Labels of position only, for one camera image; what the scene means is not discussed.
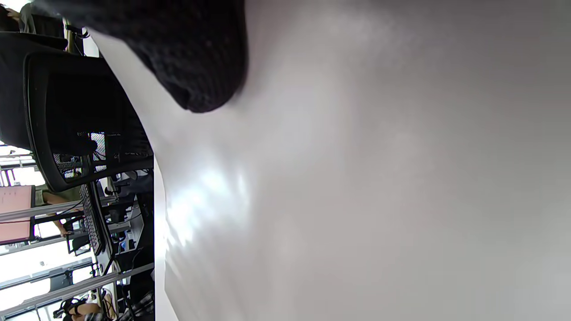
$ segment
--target person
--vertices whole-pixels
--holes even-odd
[[[34,2],[23,5],[20,12],[10,8],[6,8],[6,10],[9,12],[9,17],[18,22],[19,29],[23,33],[63,37],[62,19],[41,6],[37,6]]]
[[[28,37],[18,37],[20,35],[18,23],[2,6],[0,6],[0,31],[9,31],[0,33],[0,141],[7,145],[32,150],[26,125],[27,106],[23,89],[25,59],[34,53],[63,55],[68,53],[31,41]],[[53,79],[59,79],[61,82],[52,82]],[[84,113],[97,110],[105,103],[108,104],[108,96],[114,95],[114,90],[119,90],[114,86],[115,80],[112,74],[109,77],[78,74],[73,79],[57,74],[50,77],[46,117],[48,122],[59,124],[48,126],[47,129],[52,152],[82,156],[95,151],[97,143],[86,137],[77,136],[73,120],[74,117],[84,116]],[[85,99],[85,86],[107,94]],[[78,110],[78,102],[81,102],[81,110]]]
[[[47,185],[40,185],[35,187],[35,205],[36,206],[43,206],[43,205],[55,205],[55,204],[62,204],[67,202],[81,201],[81,194],[79,193],[80,187],[73,187],[69,190],[63,192],[52,192],[47,187]],[[48,214],[48,216],[54,216],[56,213]],[[59,230],[59,234],[61,237],[65,237],[66,235],[70,235],[71,231],[67,231],[60,220],[54,221],[55,226]]]
[[[85,303],[71,308],[67,313],[71,315],[71,320],[73,321],[106,321],[113,319],[112,315],[114,314],[112,308],[108,310],[112,312],[111,315],[106,315],[105,311],[95,303]],[[132,310],[137,317],[153,315],[155,313],[154,291],[149,291],[139,302],[133,304]],[[117,321],[133,321],[133,319],[131,310],[127,309]]]

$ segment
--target person's arm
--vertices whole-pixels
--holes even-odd
[[[61,204],[61,203],[67,203],[67,202],[68,202],[67,199],[65,199],[65,198],[63,198],[63,197],[61,197],[61,196],[59,196],[59,195],[52,194],[52,193],[50,193],[50,192],[43,192],[43,193],[42,193],[42,197],[43,197],[43,201],[44,201],[45,203],[51,204],[51,205]],[[67,230],[65,229],[65,227],[63,226],[62,222],[60,222],[59,220],[55,220],[55,221],[54,221],[54,224],[55,224],[55,226],[58,228],[59,234],[60,234],[62,237],[65,237],[66,235],[71,234],[71,232],[67,231]]]
[[[47,216],[56,216],[56,215],[57,215],[56,213],[51,213],[51,214],[48,214]],[[58,228],[59,234],[61,235],[61,237],[65,237],[66,235],[71,234],[71,232],[66,230],[66,228],[63,226],[62,222],[60,222],[59,220],[55,220],[54,225]]]
[[[8,17],[19,21],[20,20],[20,13],[15,11],[14,9],[10,9],[10,8],[6,8],[6,10],[8,10]]]
[[[77,313],[75,313],[75,308],[68,311],[71,315],[87,315],[90,313],[100,313],[101,308],[96,303],[84,303],[77,307]]]

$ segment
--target mesh chair back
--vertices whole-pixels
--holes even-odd
[[[143,126],[104,60],[30,54],[24,83],[30,143],[53,191],[152,167]]]

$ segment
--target chair armrest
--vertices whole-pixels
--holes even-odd
[[[67,189],[53,158],[52,146],[47,134],[46,102],[51,74],[113,75],[105,60],[82,57],[65,52],[32,53],[24,61],[23,95],[26,129],[30,146],[38,168],[46,178],[46,184],[53,191]]]
[[[39,34],[29,34],[29,33],[18,33],[14,35],[20,39],[25,39],[28,41],[35,42],[39,45],[54,48],[57,50],[65,50],[68,45],[67,39],[65,38],[57,38],[51,37],[48,35],[39,35]]]

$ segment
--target desk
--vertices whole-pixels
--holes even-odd
[[[164,192],[163,175],[155,159],[155,320],[178,321],[165,292],[165,259],[167,255],[168,226],[166,220],[167,204]]]
[[[246,86],[204,115],[96,38],[164,180],[157,320],[567,318],[558,3],[247,1]]]
[[[94,182],[87,184],[87,188],[96,196],[96,203],[93,203],[93,208],[99,207],[99,211],[93,211],[93,220],[99,222],[99,225],[103,227],[103,232],[101,237],[104,238],[105,246],[99,255],[96,256],[97,267],[101,275],[106,275],[111,268],[113,260],[115,259],[115,249],[113,248],[113,241],[111,240],[111,234],[105,216],[103,214],[103,207],[99,201],[99,195]]]

